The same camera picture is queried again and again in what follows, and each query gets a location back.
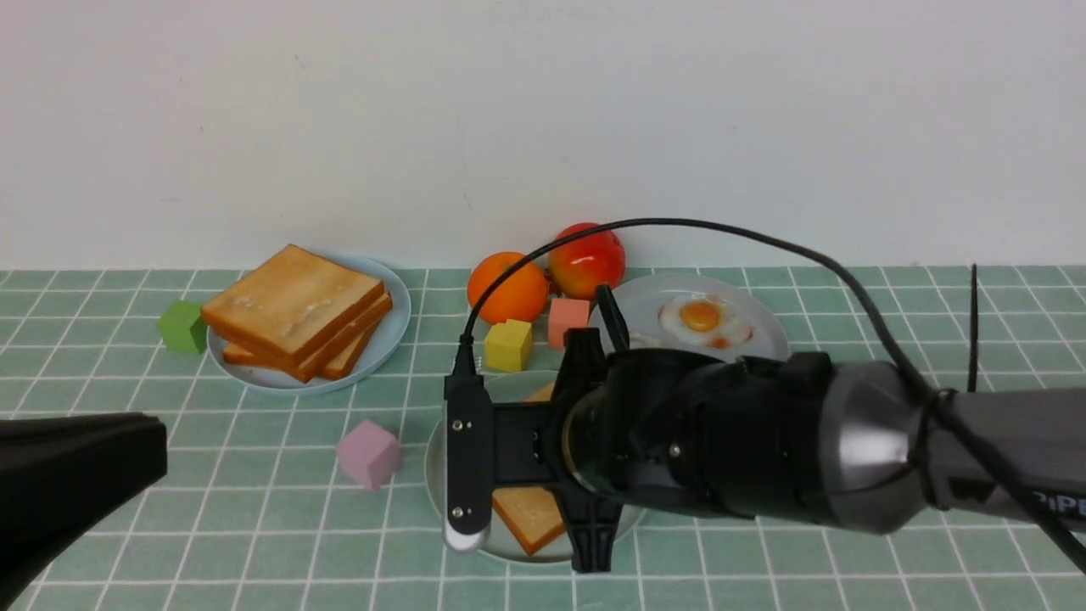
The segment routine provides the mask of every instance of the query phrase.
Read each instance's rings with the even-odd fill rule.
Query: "grid pattern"
[[[679,270],[748,289],[794,349],[886,358],[824,269]],[[854,271],[925,375],[963,389],[968,268]],[[468,271],[402,270],[416,305],[405,343],[370,379],[300,399],[249,393],[206,356],[159,342],[172,300],[207,298],[239,272],[0,271],[0,419],[138,410],[166,423],[171,451],[166,479],[73,545],[15,609],[1070,611],[1086,600],[1036,529],[956,512],[925,512],[884,538],[649,513],[606,575],[450,553],[422,459]],[[1086,385],[1086,266],[985,267],[981,281],[982,390]],[[531,368],[556,369],[560,354],[536,328]],[[379,492],[336,464],[336,443],[366,419],[404,448]]]

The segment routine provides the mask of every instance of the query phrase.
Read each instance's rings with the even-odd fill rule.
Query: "egg yolk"
[[[691,301],[679,309],[679,320],[693,331],[711,331],[720,324],[720,310],[708,301]]]

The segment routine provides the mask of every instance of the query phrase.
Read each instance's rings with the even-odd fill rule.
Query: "plate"
[[[332,254],[317,250],[312,252],[334,260],[344,267],[381,278],[384,281],[384,288],[392,296],[392,311],[381,320],[377,331],[374,332],[374,336],[369,340],[369,344],[362,353],[362,357],[355,364],[354,370],[350,374],[341,380],[315,378],[306,384],[302,384],[280,371],[227,364],[223,360],[223,348],[226,347],[226,341],[216,335],[211,328],[207,328],[207,351],[211,352],[211,358],[214,359],[215,365],[226,375],[253,391],[272,395],[303,396],[323,395],[345,389],[376,372],[383,366],[395,352],[396,347],[400,346],[404,334],[407,332],[407,323],[411,321],[412,310],[411,293],[407,292],[407,284],[404,283],[403,279],[395,271],[365,256]]]
[[[554,382],[557,377],[558,372],[556,371],[513,373],[490,381],[487,383],[487,391],[490,393],[491,399],[498,404],[522,402],[532,393]],[[444,422],[438,423],[426,448],[426,489],[430,494],[430,504],[441,520],[444,520],[444,511],[441,508],[445,506],[444,431]],[[628,535],[644,514],[644,509],[624,507],[622,515],[619,518],[615,540],[618,542]],[[500,560],[533,565],[569,562],[573,557],[573,547],[566,535],[551,542],[533,556],[528,556],[493,509],[490,515],[490,536],[483,542],[480,551]]]
[[[714,294],[727,301],[731,307],[754,326],[753,338],[744,344],[730,348],[710,348],[708,346],[690,346],[669,340],[660,327],[659,313],[666,303],[682,293]],[[784,360],[788,357],[788,338],[776,317],[766,308],[761,301],[749,292],[715,278],[696,273],[653,273],[642,276],[621,283],[614,290],[619,310],[626,319],[630,331],[631,345],[634,345],[634,334],[646,336],[659,342],[660,347],[678,348],[691,353],[708,355],[721,361],[733,361],[738,357],[762,357],[766,359]],[[589,317],[589,327],[601,330],[601,341],[604,352],[613,353],[610,338],[604,326],[599,308],[593,308]]]

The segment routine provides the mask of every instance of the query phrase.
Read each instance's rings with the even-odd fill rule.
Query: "toast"
[[[546,402],[553,391],[552,382],[525,402]],[[545,488],[498,488],[491,496],[491,504],[528,556],[533,556],[566,532],[558,504]]]
[[[233,343],[228,343],[223,349],[223,360],[230,365],[280,370],[303,384],[316,377],[340,380],[354,369],[369,339],[391,310],[392,297],[384,293],[299,367],[277,362],[275,358],[253,353]]]
[[[382,294],[380,278],[289,244],[204,303],[201,316],[223,340],[301,368]]]

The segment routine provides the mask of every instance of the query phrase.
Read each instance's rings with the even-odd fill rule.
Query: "apple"
[[[596,226],[597,222],[570,225],[555,239]],[[614,231],[603,231],[559,245],[551,251],[547,263],[555,283],[567,296],[593,298],[596,285],[606,282],[615,288],[622,281],[626,249]]]

